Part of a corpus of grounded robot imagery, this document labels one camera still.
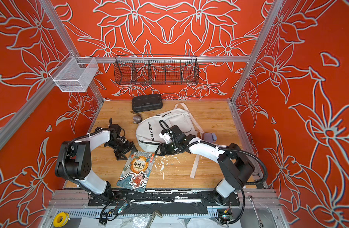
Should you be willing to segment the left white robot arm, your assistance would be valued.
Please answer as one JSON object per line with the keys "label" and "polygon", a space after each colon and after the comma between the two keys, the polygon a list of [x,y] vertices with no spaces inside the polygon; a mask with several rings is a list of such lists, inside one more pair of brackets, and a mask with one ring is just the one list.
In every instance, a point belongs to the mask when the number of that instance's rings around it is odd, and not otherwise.
{"label": "left white robot arm", "polygon": [[92,170],[91,152],[104,145],[114,150],[118,161],[126,161],[127,153],[138,150],[132,141],[121,135],[124,131],[118,124],[113,124],[110,118],[107,128],[98,127],[93,133],[64,141],[59,151],[55,175],[76,184],[103,204],[122,199],[122,193],[113,193],[111,184]]}

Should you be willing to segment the green history comic book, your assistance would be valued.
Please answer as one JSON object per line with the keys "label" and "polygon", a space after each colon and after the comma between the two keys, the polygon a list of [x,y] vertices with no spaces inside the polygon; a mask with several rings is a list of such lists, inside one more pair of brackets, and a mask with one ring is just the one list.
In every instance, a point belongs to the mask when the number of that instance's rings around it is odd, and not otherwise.
{"label": "green history comic book", "polygon": [[148,140],[146,141],[146,144],[159,145],[160,143],[153,140]]}

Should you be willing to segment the metal pipe elbow fitting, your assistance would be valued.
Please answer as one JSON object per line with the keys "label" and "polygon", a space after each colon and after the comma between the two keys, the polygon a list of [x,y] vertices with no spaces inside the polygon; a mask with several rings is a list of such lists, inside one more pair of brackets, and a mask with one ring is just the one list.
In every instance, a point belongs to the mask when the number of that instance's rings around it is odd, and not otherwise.
{"label": "metal pipe elbow fitting", "polygon": [[134,122],[135,124],[140,124],[142,121],[143,121],[143,119],[142,119],[142,116],[141,116],[141,115],[133,116],[133,122]]}

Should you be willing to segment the red cartoon story book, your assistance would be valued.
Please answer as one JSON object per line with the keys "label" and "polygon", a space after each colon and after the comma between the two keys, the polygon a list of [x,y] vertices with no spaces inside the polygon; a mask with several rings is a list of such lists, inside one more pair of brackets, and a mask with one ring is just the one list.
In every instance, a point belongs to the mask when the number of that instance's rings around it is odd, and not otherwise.
{"label": "red cartoon story book", "polygon": [[116,183],[117,187],[144,193],[155,156],[148,152],[131,152]]}

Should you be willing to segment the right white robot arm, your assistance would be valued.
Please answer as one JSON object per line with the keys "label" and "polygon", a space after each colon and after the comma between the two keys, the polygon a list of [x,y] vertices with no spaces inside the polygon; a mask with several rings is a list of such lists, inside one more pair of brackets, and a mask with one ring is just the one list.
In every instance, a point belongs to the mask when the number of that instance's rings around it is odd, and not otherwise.
{"label": "right white robot arm", "polygon": [[[203,156],[219,165],[224,178],[217,184],[212,194],[212,200],[219,205],[226,204],[229,196],[233,192],[241,191],[245,185],[261,184],[268,178],[265,164],[234,143],[220,146],[195,135],[185,135],[177,125],[170,127],[163,120],[159,121],[159,125],[162,128],[159,136],[165,142],[158,146],[155,155],[166,156],[187,152]],[[249,181],[255,171],[251,159],[255,160],[263,170],[263,177],[260,180]]]}

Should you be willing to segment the white student backpack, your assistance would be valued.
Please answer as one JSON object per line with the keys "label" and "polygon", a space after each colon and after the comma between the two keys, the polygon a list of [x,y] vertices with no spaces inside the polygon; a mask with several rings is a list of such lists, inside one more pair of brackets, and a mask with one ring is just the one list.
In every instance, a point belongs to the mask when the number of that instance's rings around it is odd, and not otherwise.
{"label": "white student backpack", "polygon": [[136,138],[139,146],[148,153],[154,153],[159,145],[146,144],[146,141],[165,142],[160,138],[162,127],[159,121],[163,120],[169,127],[177,125],[186,135],[192,134],[202,138],[204,131],[197,123],[188,107],[184,103],[177,103],[173,110],[149,117],[143,120],[136,130]]}

